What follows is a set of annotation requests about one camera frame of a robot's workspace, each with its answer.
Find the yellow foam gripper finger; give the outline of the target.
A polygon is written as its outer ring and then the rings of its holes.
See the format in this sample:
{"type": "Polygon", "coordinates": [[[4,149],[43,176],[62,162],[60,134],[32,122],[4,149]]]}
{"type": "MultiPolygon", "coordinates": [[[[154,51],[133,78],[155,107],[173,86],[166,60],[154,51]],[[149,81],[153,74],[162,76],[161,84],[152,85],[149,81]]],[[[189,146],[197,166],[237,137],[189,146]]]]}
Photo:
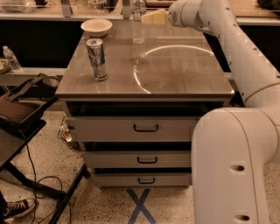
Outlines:
{"type": "Polygon", "coordinates": [[[144,14],[141,21],[147,25],[165,25],[168,22],[168,12],[158,9],[144,14]]]}

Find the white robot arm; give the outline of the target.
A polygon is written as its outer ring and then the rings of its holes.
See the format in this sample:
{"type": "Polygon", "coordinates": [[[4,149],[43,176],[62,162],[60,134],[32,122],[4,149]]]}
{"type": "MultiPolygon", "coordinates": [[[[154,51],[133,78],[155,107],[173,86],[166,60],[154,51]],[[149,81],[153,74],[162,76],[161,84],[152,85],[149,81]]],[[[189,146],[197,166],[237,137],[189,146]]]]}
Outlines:
{"type": "Polygon", "coordinates": [[[168,17],[218,39],[243,101],[195,126],[195,224],[270,224],[263,167],[280,159],[279,72],[237,24],[229,0],[177,0],[168,17]]]}

